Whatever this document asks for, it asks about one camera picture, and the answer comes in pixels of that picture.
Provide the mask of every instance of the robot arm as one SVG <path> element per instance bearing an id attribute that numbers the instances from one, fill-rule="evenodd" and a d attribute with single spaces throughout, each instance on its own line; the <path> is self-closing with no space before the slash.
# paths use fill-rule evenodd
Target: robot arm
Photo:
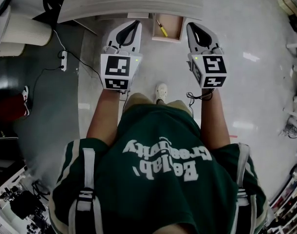
<path id="1" fill-rule="evenodd" d="M 211 30 L 194 22 L 187 24 L 186 32 L 191 51 L 187 55 L 188 63 L 198 84 L 201 88 L 222 87 L 226 80 L 226 68 L 218 37 Z"/>
<path id="2" fill-rule="evenodd" d="M 186 26 L 190 71 L 201 88 L 222 87 L 226 80 L 223 50 L 217 36 L 206 27 L 190 22 Z M 104 89 L 129 90 L 142 61 L 142 24 L 129 21 L 112 30 L 101 54 L 101 80 Z"/>
<path id="3" fill-rule="evenodd" d="M 129 21 L 112 30 L 101 54 L 101 79 L 105 89 L 128 90 L 142 61 L 139 53 L 142 24 Z"/>

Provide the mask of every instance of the electrical outlet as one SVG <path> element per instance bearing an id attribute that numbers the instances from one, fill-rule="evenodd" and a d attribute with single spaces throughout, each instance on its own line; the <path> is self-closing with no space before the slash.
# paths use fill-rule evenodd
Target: electrical outlet
<path id="1" fill-rule="evenodd" d="M 62 57 L 64 57 L 64 59 L 62 59 L 61 65 L 63 66 L 62 71 L 66 71 L 66 65 L 67 65 L 67 51 L 62 51 Z"/>

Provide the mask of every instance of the black cable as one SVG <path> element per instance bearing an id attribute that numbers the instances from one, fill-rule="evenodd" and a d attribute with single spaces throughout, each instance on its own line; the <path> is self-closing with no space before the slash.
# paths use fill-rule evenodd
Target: black cable
<path id="1" fill-rule="evenodd" d="M 77 56 L 75 56 L 71 51 L 69 51 L 69 50 L 60 50 L 60 51 L 58 52 L 58 54 L 57 54 L 57 57 L 58 57 L 58 58 L 62 59 L 62 57 L 60 56 L 60 53 L 62 53 L 63 51 L 66 51 L 66 52 L 72 54 L 72 55 L 73 55 L 77 60 L 79 60 L 82 64 L 86 65 L 87 67 L 90 67 L 90 68 L 92 69 L 92 71 L 94 71 L 95 73 L 97 73 L 98 76 L 99 76 L 100 82 L 101 82 L 101 84 L 102 84 L 102 86 L 103 86 L 103 83 L 102 83 L 100 74 L 99 74 L 97 71 L 95 71 L 91 66 L 89 66 L 88 64 L 85 64 L 81 59 L 79 59 Z"/>
<path id="2" fill-rule="evenodd" d="M 36 88 L 37 82 L 38 82 L 39 78 L 41 77 L 41 75 L 43 74 L 43 72 L 44 72 L 45 70 L 53 71 L 53 70 L 57 70 L 57 69 L 59 69 L 59 68 L 61 68 L 61 66 L 59 66 L 59 67 L 57 67 L 57 68 L 55 68 L 55 69 L 44 68 L 44 69 L 40 72 L 40 75 L 36 78 L 35 83 L 34 83 L 34 87 L 33 87 L 33 100 L 34 100 L 34 98 L 35 98 L 34 94 L 35 94 L 35 88 Z"/>
<path id="3" fill-rule="evenodd" d="M 194 118 L 194 110 L 192 108 L 192 105 L 194 104 L 195 100 L 196 99 L 201 99 L 201 100 L 205 100 L 205 101 L 211 100 L 212 99 L 212 92 L 214 90 L 215 89 L 212 88 L 208 92 L 206 92 L 206 93 L 204 93 L 203 95 L 200 95 L 200 96 L 194 96 L 192 92 L 187 92 L 186 93 L 186 97 L 190 98 L 190 102 L 189 102 L 188 106 L 190 107 L 190 109 L 192 111 L 193 118 Z"/>
<path id="4" fill-rule="evenodd" d="M 122 95 L 124 95 L 127 92 L 127 90 L 125 90 L 124 92 L 121 90 L 117 90 L 117 91 L 120 92 Z"/>
<path id="5" fill-rule="evenodd" d="M 123 111 L 125 109 L 125 105 L 127 103 L 128 97 L 129 97 L 129 92 L 130 92 L 130 90 L 127 91 L 127 97 L 126 97 L 126 100 L 125 100 L 125 103 L 124 103 L 124 106 L 123 106 Z"/>
<path id="6" fill-rule="evenodd" d="M 38 181 L 36 180 L 35 182 L 32 183 L 32 187 L 33 187 L 33 194 L 35 195 L 35 191 L 37 192 L 37 195 L 35 195 L 38 199 L 40 199 L 40 197 L 42 197 L 43 199 L 49 201 L 45 196 L 50 195 L 50 193 L 43 193 L 42 191 L 40 191 L 40 189 L 37 186 Z"/>

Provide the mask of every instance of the yellow screwdriver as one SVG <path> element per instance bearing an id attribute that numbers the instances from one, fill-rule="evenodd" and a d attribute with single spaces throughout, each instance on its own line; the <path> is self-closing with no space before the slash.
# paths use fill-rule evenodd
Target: yellow screwdriver
<path id="1" fill-rule="evenodd" d="M 158 21 L 157 19 L 156 19 L 156 21 L 157 21 L 157 23 L 158 23 L 160 29 L 162 30 L 164 36 L 165 36 L 165 37 L 168 37 L 168 34 L 167 34 L 166 30 L 164 29 L 164 27 L 159 23 L 159 21 Z"/>

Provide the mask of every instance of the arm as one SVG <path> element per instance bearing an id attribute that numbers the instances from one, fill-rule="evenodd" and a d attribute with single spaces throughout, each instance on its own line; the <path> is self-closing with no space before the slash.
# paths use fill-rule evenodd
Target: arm
<path id="1" fill-rule="evenodd" d="M 211 100 L 202 101 L 202 123 L 201 138 L 209 150 L 214 150 L 230 144 L 226 122 L 223 115 L 223 108 L 219 91 L 212 93 Z"/>
<path id="2" fill-rule="evenodd" d="M 87 138 L 97 138 L 108 146 L 113 144 L 117 132 L 119 96 L 120 93 L 116 90 L 102 91 Z"/>

